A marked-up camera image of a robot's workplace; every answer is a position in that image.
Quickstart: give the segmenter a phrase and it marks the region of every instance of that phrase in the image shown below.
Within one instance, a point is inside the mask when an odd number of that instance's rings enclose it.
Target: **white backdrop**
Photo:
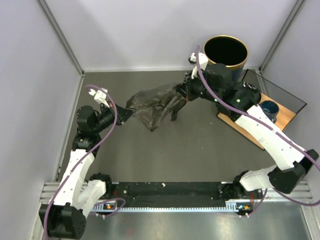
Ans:
[[[288,125],[285,133],[305,149],[313,148],[320,154],[319,9],[320,1],[305,1],[265,69],[264,75],[308,103]],[[320,198],[318,170],[313,167],[306,179],[313,197],[318,200]]]
[[[0,239],[28,239],[80,76],[36,0],[0,7]]]
[[[86,71],[190,68],[197,44],[243,40],[260,66],[296,0],[46,0]]]

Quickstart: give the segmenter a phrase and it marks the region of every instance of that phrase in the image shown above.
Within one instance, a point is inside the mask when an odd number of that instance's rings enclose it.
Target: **cup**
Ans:
[[[275,124],[277,121],[277,114],[279,113],[279,106],[273,101],[263,101],[260,107],[264,114]]]
[[[203,47],[209,64],[224,64],[232,71],[232,81],[237,82],[247,62],[247,46],[233,36],[220,35],[210,38]]]

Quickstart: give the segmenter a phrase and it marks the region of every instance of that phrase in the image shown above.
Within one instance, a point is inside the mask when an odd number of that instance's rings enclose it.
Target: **wooden board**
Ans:
[[[289,109],[287,109],[286,107],[284,107],[283,105],[281,105],[280,103],[272,100],[270,97],[261,93],[260,103],[262,103],[263,101],[267,101],[267,100],[273,101],[279,106],[279,113],[276,116],[275,125],[281,131],[283,131],[287,127],[288,123],[295,117],[296,114],[294,112],[290,111]],[[243,129],[239,125],[235,124],[229,117],[222,114],[221,112],[217,115],[217,117],[219,119],[221,119],[222,121],[224,121],[226,124],[230,125],[235,130],[237,130],[239,133],[241,133],[243,136],[245,136],[251,142],[256,144],[259,148],[264,149],[264,147],[250,133],[248,133],[245,129]]]

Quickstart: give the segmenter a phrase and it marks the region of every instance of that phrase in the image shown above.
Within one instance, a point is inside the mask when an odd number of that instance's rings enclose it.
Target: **black trash bin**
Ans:
[[[203,48],[209,64],[224,64],[232,70],[232,81],[236,82],[247,62],[247,46],[233,36],[220,35],[210,38]]]

